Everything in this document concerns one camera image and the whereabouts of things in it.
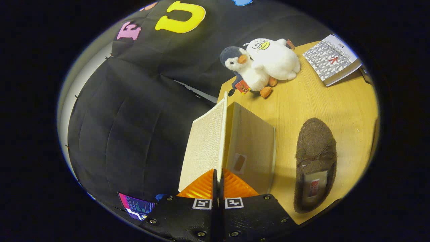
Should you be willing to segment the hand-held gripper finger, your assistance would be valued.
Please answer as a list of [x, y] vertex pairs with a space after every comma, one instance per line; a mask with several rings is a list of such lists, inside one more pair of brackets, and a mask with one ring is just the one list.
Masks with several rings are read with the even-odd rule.
[[211, 232], [217, 188], [217, 170], [210, 169], [178, 195], [158, 201], [139, 228], [163, 242], [215, 241]]
[[299, 228], [274, 195], [257, 193], [228, 169], [220, 181], [224, 242], [285, 242]]

